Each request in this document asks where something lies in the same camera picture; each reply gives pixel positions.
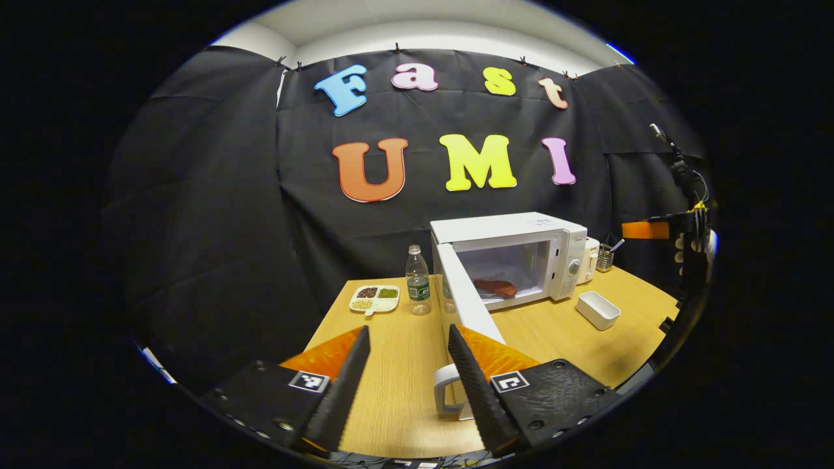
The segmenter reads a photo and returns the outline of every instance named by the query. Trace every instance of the colorful foam letter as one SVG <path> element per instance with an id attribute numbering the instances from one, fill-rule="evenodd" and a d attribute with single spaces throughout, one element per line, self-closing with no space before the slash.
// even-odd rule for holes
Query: colorful foam letter
<path id="1" fill-rule="evenodd" d="M 365 84 L 364 80 L 356 76 L 367 71 L 368 69 L 362 65 L 351 65 L 341 72 L 330 75 L 316 83 L 314 88 L 323 89 L 327 93 L 330 100 L 336 105 L 333 114 L 336 117 L 341 117 L 368 101 L 368 98 L 365 96 L 357 96 L 352 91 L 354 89 L 356 91 L 365 91 L 367 89 L 368 85 Z M 347 82 L 344 81 L 346 77 L 350 77 Z"/>
<path id="2" fill-rule="evenodd" d="M 466 178 L 464 168 L 480 188 L 484 187 L 490 169 L 490 187 L 515 187 L 518 181 L 510 169 L 510 159 L 507 156 L 509 143 L 504 135 L 488 135 L 479 154 L 463 135 L 450 134 L 440 137 L 440 144 L 449 150 L 450 179 L 446 183 L 447 190 L 467 190 L 472 187 L 472 183 Z"/>
<path id="3" fill-rule="evenodd" d="M 388 165 L 388 179 L 382 184 L 369 184 L 364 176 L 364 154 L 368 144 L 357 142 L 343 144 L 333 149 L 333 156 L 339 161 L 339 184 L 348 199 L 357 202 L 378 202 L 399 194 L 405 185 L 403 149 L 409 145 L 406 139 L 380 140 L 379 149 L 385 151 Z"/>
<path id="4" fill-rule="evenodd" d="M 561 92 L 562 87 L 553 83 L 553 80 L 550 78 L 543 78 L 539 80 L 539 84 L 545 87 L 545 93 L 547 93 L 547 98 L 559 109 L 568 109 L 568 102 L 559 96 L 559 92 Z"/>
<path id="5" fill-rule="evenodd" d="M 550 151 L 550 159 L 553 160 L 553 184 L 573 184 L 576 176 L 570 171 L 568 157 L 565 155 L 565 141 L 549 137 L 542 139 L 541 143 Z"/>
<path id="6" fill-rule="evenodd" d="M 402 73 L 397 73 L 391 78 L 391 84 L 397 88 L 433 91 L 439 86 L 435 82 L 435 70 L 424 63 L 403 63 L 397 65 L 397 72 Z"/>
<path id="7" fill-rule="evenodd" d="M 486 85 L 486 89 L 490 93 L 503 94 L 505 96 L 515 94 L 515 85 L 510 81 L 513 76 L 503 68 L 484 68 L 484 78 L 486 78 L 484 85 Z"/>

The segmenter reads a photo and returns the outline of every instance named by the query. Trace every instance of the spoon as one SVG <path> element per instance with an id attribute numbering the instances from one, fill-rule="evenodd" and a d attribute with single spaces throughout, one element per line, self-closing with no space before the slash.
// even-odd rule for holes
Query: spoon
<path id="1" fill-rule="evenodd" d="M 613 247 L 613 248 L 611 248 L 611 250 L 610 250 L 610 251 L 608 251 L 608 252 L 614 252 L 614 251 L 616 251 L 616 250 L 617 250 L 617 248 L 619 248 L 620 246 L 622 246 L 622 245 L 623 245 L 623 243 L 625 243 L 625 242 L 626 242 L 626 240 L 620 240 L 620 242 L 619 242 L 619 243 L 617 243 L 616 245 L 614 245 L 614 247 Z"/>

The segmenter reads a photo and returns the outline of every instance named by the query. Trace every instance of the letter f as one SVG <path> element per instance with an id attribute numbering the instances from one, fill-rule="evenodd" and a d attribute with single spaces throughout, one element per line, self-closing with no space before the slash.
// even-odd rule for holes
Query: letter f
<path id="1" fill-rule="evenodd" d="M 314 88 L 323 89 L 327 93 L 330 100 L 336 105 L 333 114 L 336 117 L 341 117 L 368 101 L 368 98 L 365 96 L 357 96 L 352 91 L 354 89 L 356 91 L 365 91 L 367 89 L 368 85 L 365 84 L 364 80 L 356 76 L 367 71 L 368 69 L 362 65 L 351 65 L 341 72 L 330 75 L 316 83 Z M 344 81 L 346 77 L 350 77 L 347 82 Z"/>

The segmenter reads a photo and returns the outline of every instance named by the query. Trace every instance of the black backdrop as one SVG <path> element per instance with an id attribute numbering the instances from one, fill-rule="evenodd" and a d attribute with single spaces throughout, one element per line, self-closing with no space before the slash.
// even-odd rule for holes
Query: black backdrop
<path id="1" fill-rule="evenodd" d="M 407 62 L 434 67 L 440 88 L 393 88 Z M 354 63 L 369 69 L 369 100 L 336 118 L 314 85 Z M 489 66 L 512 73 L 514 96 L 486 91 Z M 128 321 L 197 393 L 256 358 L 298 353 L 346 280 L 402 275 L 409 244 L 424 247 L 431 267 L 432 219 L 534 210 L 602 240 L 619 236 L 620 223 L 686 208 L 650 123 L 703 166 L 697 137 L 632 66 L 572 80 L 478 53 L 364 53 L 287 71 L 276 112 L 282 72 L 241 49 L 196 54 L 149 97 L 113 160 L 103 218 Z M 562 87 L 568 109 L 550 103 L 542 78 Z M 517 186 L 446 190 L 445 134 L 477 149 L 506 136 Z M 552 183 L 546 137 L 566 141 L 575 184 Z M 388 138 L 409 142 L 402 191 L 368 204 L 345 197 L 333 147 L 369 144 L 367 179 L 378 183 L 387 169 L 376 143 Z M 616 263 L 674 293 L 672 255 L 670 243 L 632 240 Z"/>
<path id="2" fill-rule="evenodd" d="M 334 104 L 314 85 L 353 64 L 362 75 L 366 104 L 333 115 Z M 435 69 L 439 88 L 431 92 L 391 84 L 401 63 L 425 63 Z M 482 71 L 508 70 L 515 95 L 489 93 Z M 567 109 L 556 108 L 537 82 L 551 78 L 561 86 Z M 620 224 L 686 210 L 674 185 L 666 147 L 649 129 L 658 124 L 706 172 L 700 140 L 670 100 L 638 68 L 612 66 L 567 78 L 532 64 L 482 53 L 416 49 L 401 53 L 361 53 L 290 70 L 278 107 L 279 182 L 294 233 L 295 249 L 306 278 L 321 292 L 326 312 L 344 282 L 398 277 L 406 247 L 417 243 L 432 268 L 429 222 L 467 216 L 538 211 L 588 228 L 604 240 L 620 236 Z M 510 166 L 518 185 L 449 192 L 449 156 L 439 138 L 463 134 L 480 150 L 487 135 L 507 137 Z M 566 141 L 565 151 L 577 182 L 557 186 L 543 138 Z M 404 150 L 405 184 L 392 199 L 362 204 L 339 187 L 334 147 L 352 142 L 370 146 L 367 180 L 387 178 L 381 139 L 408 140 Z M 676 295 L 674 246 L 662 241 L 631 240 L 615 263 Z"/>

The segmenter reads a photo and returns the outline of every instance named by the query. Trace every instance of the wooden table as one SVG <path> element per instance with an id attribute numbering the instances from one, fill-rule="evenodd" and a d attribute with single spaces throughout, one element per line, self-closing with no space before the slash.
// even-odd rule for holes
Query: wooden table
<path id="1" fill-rule="evenodd" d="M 379 457 L 436 457 L 483 449 L 474 420 L 440 417 L 435 410 L 433 374 L 450 361 L 434 279 L 432 311 L 423 316 L 409 313 L 407 294 L 390 313 L 370 318 L 354 313 L 348 302 L 361 285 L 397 285 L 406 291 L 404 277 L 348 281 L 307 344 L 309 349 L 369 326 L 371 352 L 339 449 Z M 620 308 L 620 318 L 610 329 L 597 330 L 574 308 L 586 291 L 596 291 Z M 676 318 L 675 303 L 655 286 L 615 267 L 596 272 L 566 300 L 539 300 L 491 316 L 507 345 L 538 361 L 565 358 L 614 387 L 661 343 L 659 326 L 667 316 Z"/>

